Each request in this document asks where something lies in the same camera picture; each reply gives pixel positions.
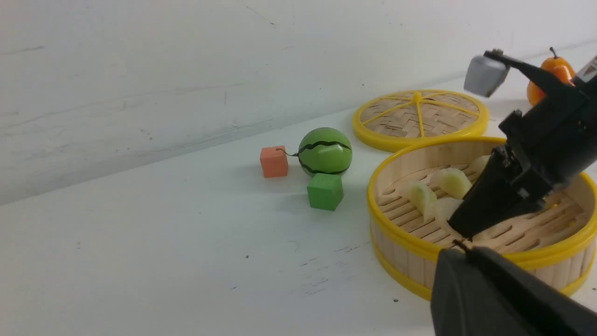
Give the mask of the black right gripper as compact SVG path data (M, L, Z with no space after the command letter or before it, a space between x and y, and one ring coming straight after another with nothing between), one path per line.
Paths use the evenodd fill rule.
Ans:
M519 145L547 156L555 189L596 161L595 58L563 82L548 70L506 56L499 49L488 50L484 56L520 71L544 92L544 98L527 112L516 110L501 121L504 145Z

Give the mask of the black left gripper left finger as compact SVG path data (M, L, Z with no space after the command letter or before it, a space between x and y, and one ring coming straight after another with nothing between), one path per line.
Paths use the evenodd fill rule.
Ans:
M487 247L440 251L430 300L437 336L594 336L594 311Z

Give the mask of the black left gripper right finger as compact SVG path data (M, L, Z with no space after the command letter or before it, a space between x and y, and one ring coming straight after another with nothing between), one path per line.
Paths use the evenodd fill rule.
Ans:
M555 189L555 174L548 157L519 145L495 147L462 204L448 223L463 238L508 219L536 213Z

